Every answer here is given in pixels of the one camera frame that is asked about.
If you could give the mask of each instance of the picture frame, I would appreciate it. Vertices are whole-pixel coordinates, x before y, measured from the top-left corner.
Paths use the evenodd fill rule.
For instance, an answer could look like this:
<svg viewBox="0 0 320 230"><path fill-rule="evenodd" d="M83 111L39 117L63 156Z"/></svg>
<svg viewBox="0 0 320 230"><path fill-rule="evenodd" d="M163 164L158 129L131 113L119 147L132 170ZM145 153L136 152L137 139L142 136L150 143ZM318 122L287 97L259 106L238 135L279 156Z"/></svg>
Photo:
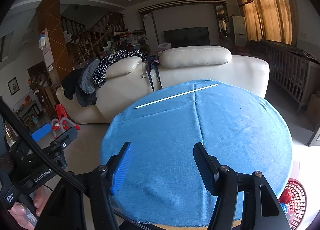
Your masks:
<svg viewBox="0 0 320 230"><path fill-rule="evenodd" d="M17 77L14 77L12 80L10 80L8 82L8 87L9 87L11 96L16 94L20 90L18 82L17 82Z"/></svg>

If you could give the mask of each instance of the brown pillar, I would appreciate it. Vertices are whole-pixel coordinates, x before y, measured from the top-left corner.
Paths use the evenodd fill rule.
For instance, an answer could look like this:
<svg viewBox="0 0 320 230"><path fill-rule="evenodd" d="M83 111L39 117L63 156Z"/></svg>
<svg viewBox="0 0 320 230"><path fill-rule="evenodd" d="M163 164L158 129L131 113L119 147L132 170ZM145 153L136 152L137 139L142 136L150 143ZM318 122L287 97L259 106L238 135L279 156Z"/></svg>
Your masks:
<svg viewBox="0 0 320 230"><path fill-rule="evenodd" d="M47 28L54 59L53 71L49 72L53 84L62 81L73 67L62 31L60 0L42 0L36 10L39 34Z"/></svg>

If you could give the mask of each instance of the silver bolt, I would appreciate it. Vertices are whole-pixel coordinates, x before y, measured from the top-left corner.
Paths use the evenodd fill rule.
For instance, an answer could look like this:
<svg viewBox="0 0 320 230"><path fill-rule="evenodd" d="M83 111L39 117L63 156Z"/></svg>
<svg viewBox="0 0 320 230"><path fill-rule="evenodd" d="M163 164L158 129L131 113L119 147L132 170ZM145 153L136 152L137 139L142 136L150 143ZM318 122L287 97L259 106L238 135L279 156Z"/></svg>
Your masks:
<svg viewBox="0 0 320 230"><path fill-rule="evenodd" d="M262 172L261 171L255 171L254 174L257 176L257 177L262 177Z"/></svg>
<svg viewBox="0 0 320 230"><path fill-rule="evenodd" d="M226 165L221 165L221 170L223 171L223 172L228 172L229 171L229 167L228 166L226 166Z"/></svg>
<svg viewBox="0 0 320 230"><path fill-rule="evenodd" d="M104 172L106 169L107 169L107 166L105 166L105 165L98 166L98 171L100 171L100 172Z"/></svg>

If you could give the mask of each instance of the staircase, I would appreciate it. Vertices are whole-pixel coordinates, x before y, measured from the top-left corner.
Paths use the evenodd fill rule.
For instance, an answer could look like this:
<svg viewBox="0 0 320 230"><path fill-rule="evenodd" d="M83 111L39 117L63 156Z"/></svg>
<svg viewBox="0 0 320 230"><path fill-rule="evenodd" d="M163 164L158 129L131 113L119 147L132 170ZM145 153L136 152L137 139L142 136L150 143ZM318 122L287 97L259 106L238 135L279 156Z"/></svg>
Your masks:
<svg viewBox="0 0 320 230"><path fill-rule="evenodd" d="M100 57L103 47L108 45L114 32L124 32L123 14L107 12L89 30L81 23L61 16L62 29L65 33L66 46L74 65L94 57Z"/></svg>

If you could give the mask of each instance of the television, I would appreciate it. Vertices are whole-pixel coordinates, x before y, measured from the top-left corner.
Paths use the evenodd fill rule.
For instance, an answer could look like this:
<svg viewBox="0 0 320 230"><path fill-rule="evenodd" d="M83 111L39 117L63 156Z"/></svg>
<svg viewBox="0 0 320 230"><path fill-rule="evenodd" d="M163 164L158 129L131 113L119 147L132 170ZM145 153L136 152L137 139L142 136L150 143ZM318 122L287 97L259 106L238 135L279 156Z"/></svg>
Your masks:
<svg viewBox="0 0 320 230"><path fill-rule="evenodd" d="M210 45L208 27L190 27L164 31L164 39L172 48Z"/></svg>

